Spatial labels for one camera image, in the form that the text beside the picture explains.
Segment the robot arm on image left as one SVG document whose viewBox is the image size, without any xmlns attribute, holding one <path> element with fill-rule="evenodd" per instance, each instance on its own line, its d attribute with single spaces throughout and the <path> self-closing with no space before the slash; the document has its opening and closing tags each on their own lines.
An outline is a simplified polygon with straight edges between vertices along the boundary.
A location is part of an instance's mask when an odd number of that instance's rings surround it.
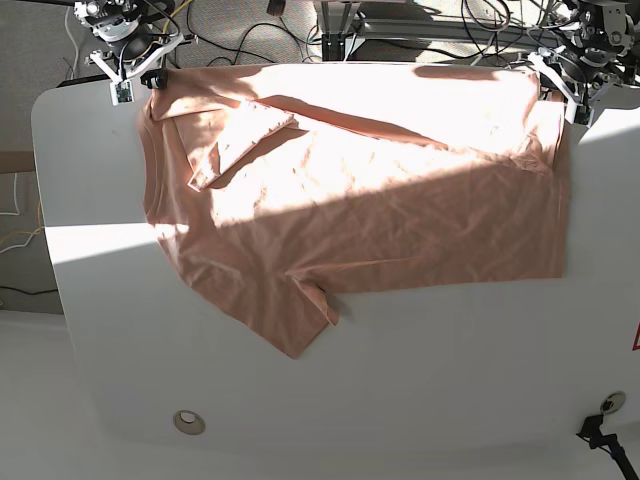
<svg viewBox="0 0 640 480">
<path fill-rule="evenodd" d="M 76 1 L 72 13 L 106 49 L 89 54 L 110 80 L 113 103 L 133 100 L 133 81 L 163 89 L 168 72 L 166 55 L 188 41 L 176 22 L 174 1 Z"/>
</svg>

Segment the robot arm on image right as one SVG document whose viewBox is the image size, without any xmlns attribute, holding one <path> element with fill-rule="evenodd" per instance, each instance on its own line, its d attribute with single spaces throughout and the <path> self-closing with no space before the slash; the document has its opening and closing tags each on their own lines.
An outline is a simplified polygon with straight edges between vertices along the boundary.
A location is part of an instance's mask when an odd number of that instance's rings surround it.
<svg viewBox="0 0 640 480">
<path fill-rule="evenodd" d="M 560 1 L 526 34 L 529 62 L 577 111 L 613 86 L 639 85 L 637 1 Z"/>
</svg>

